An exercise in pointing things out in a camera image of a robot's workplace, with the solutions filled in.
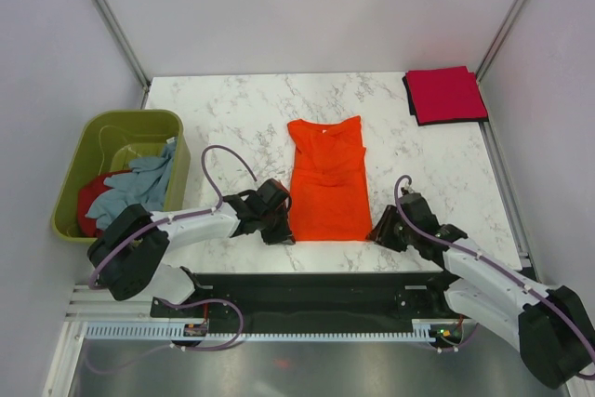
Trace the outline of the orange t shirt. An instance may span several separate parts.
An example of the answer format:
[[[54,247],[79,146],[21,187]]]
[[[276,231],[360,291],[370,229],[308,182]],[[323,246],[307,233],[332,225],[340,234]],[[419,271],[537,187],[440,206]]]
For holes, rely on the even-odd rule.
[[[362,242],[372,231],[359,115],[337,124],[294,120],[289,224],[299,242]]]

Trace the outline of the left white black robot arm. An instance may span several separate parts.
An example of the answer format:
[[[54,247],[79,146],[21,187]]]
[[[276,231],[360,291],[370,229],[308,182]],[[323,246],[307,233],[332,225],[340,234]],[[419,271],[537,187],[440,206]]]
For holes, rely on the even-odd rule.
[[[255,232],[266,245],[292,245],[291,205],[289,191],[276,179],[220,196],[209,209],[150,212],[130,205],[89,247],[94,267],[89,287],[106,289],[117,301],[146,292],[184,316],[196,315],[205,302],[197,280],[189,269],[166,264],[164,256],[199,242]]]

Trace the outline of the dark red t shirt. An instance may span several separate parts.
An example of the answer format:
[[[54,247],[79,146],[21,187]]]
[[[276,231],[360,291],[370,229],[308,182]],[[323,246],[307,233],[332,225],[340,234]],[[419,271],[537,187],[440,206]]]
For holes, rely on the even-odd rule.
[[[95,200],[111,189],[111,187],[104,184],[104,181],[124,173],[128,173],[128,170],[113,171],[97,176],[78,192],[76,217],[78,227],[84,236],[98,237],[102,234],[102,230],[97,227],[97,220],[89,218],[86,214]]]

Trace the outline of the olive green plastic bin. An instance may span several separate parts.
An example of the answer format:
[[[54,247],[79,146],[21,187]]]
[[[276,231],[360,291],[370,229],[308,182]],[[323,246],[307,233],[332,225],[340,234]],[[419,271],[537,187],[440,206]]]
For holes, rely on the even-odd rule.
[[[191,153],[181,119],[167,110],[115,110],[87,122],[62,183],[51,225],[54,233],[70,243],[91,244],[78,225],[78,193],[96,177],[128,168],[136,158],[161,153],[170,139],[177,148],[165,194],[165,211],[183,205]]]

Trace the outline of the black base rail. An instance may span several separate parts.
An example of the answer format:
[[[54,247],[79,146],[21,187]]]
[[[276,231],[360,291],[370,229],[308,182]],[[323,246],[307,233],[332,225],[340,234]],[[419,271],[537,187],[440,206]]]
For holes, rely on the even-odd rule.
[[[206,317],[210,327],[264,332],[405,331],[413,321],[451,323],[459,316],[444,291],[446,272],[194,274],[200,288],[174,310],[154,301],[154,318]]]

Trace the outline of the right aluminium frame post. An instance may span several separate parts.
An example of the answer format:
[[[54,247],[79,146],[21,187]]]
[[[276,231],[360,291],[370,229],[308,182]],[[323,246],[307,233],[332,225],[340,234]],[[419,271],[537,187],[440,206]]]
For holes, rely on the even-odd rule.
[[[510,5],[504,19],[499,25],[494,38],[492,39],[489,47],[485,51],[483,58],[475,72],[476,82],[479,85],[483,78],[487,75],[487,72],[493,65],[498,53],[502,46],[506,43],[509,35],[511,34],[513,27],[520,18],[524,8],[530,0],[513,0]]]

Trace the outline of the aluminium frame post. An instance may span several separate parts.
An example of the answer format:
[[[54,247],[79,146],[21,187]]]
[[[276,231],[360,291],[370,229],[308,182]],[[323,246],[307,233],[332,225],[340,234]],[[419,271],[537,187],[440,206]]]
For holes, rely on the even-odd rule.
[[[513,27],[520,18],[524,8],[530,0],[513,0],[510,5],[504,19],[499,25],[494,38],[492,39],[489,47],[485,51],[483,58],[475,72],[476,82],[479,85],[483,78],[487,75],[487,72],[493,65],[498,53],[502,46],[506,43],[509,35],[511,34]]]
[[[94,7],[98,11],[104,25],[106,26],[108,33],[111,35],[115,44],[119,48],[121,55],[124,57],[126,64],[134,74],[136,80],[139,82],[141,89],[144,93],[147,93],[151,86],[151,79],[149,78],[146,71],[143,69],[139,58],[135,54],[133,47],[131,46],[126,33],[121,26],[119,20],[114,14],[112,7],[108,0],[91,0]]]

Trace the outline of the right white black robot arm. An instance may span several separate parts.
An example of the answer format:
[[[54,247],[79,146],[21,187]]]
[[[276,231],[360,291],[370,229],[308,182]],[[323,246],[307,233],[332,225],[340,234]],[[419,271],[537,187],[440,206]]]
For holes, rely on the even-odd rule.
[[[505,340],[543,385],[557,389],[573,377],[586,381],[594,363],[594,326],[579,295],[544,285],[484,253],[468,235],[442,224],[418,192],[389,205],[367,240],[397,252],[415,249],[454,276],[426,293],[428,310],[468,316]]]

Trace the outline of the light blue t shirt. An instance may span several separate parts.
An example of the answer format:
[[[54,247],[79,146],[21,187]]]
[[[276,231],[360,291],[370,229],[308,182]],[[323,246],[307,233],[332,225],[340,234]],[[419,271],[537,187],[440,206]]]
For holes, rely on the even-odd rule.
[[[110,190],[101,194],[87,212],[104,231],[130,205],[142,205],[148,211],[162,211],[173,170],[177,139],[169,139],[159,155],[135,158],[128,173],[104,181]]]

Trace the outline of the left aluminium frame post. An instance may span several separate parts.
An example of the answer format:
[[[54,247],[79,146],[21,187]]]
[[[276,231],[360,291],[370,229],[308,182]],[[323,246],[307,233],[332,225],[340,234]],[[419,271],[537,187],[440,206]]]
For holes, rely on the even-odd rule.
[[[143,69],[139,58],[135,54],[133,47],[131,46],[126,33],[121,26],[119,20],[114,14],[112,7],[108,0],[91,0],[94,7],[98,11],[104,25],[106,26],[108,33],[111,35],[115,44],[119,48],[121,55],[124,57],[126,64],[134,74],[136,80],[139,82],[141,89],[144,93],[147,93],[151,86],[151,79],[149,78],[146,71]]]

